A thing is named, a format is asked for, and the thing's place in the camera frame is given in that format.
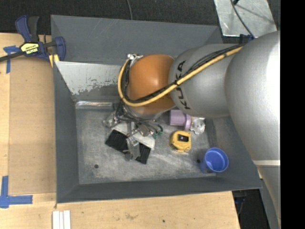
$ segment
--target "metal tool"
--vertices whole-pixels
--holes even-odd
[[[47,48],[56,46],[59,60],[63,61],[66,54],[66,47],[62,37],[56,37],[54,41],[43,43],[39,41],[37,34],[37,22],[39,17],[23,15],[15,21],[17,32],[23,37],[24,43],[19,47],[20,52],[12,53],[0,58],[1,61],[9,60],[24,55],[26,57],[36,57],[50,62],[50,53]]]

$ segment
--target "white object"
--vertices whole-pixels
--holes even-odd
[[[230,0],[214,0],[224,36],[248,35]],[[255,37],[277,31],[267,0],[240,0],[235,6],[240,17]]]
[[[69,210],[53,211],[52,229],[71,229],[71,213]]]

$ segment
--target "cardboard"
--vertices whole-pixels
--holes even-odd
[[[23,38],[18,34],[1,34],[1,48],[22,43]],[[6,62],[1,63],[1,73],[4,68]],[[20,56],[11,60],[11,73],[6,77],[10,78],[9,194],[54,192],[54,91],[51,65],[41,59]]]

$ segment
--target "purple object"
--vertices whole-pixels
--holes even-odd
[[[185,130],[190,129],[192,117],[179,109],[170,111],[170,125],[183,126]]]

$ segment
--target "yellow cable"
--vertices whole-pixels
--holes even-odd
[[[188,79],[192,78],[194,75],[198,74],[199,72],[201,72],[202,70],[206,69],[207,67],[209,67],[210,65],[224,59],[225,57],[231,56],[237,52],[239,52],[241,50],[241,47],[235,48],[227,53],[224,53],[222,55],[219,55],[218,57],[210,60],[207,63],[204,63],[203,65],[199,66],[196,70],[190,72],[189,74],[187,74],[186,76],[184,76],[183,78],[179,79],[177,81],[177,85],[172,85],[169,88],[167,88],[166,90],[164,90],[163,92],[161,92],[160,94],[156,95],[155,97],[149,99],[149,100],[145,100],[143,102],[140,103],[131,103],[129,102],[126,98],[124,98],[124,95],[122,93],[122,89],[121,89],[121,82],[122,82],[122,76],[123,76],[123,72],[125,70],[125,67],[127,65],[127,62],[129,61],[126,60],[125,64],[122,66],[120,73],[119,73],[119,79],[118,79],[118,91],[119,91],[119,95],[122,98],[122,100],[124,101],[124,103],[126,103],[127,105],[131,106],[131,107],[139,107],[139,106],[144,106],[150,103],[153,103],[155,101],[157,101],[158,99],[164,97],[165,95],[167,95],[168,93],[170,93],[173,89],[175,89],[178,85],[181,85],[182,83],[184,83],[185,81],[187,81]]]

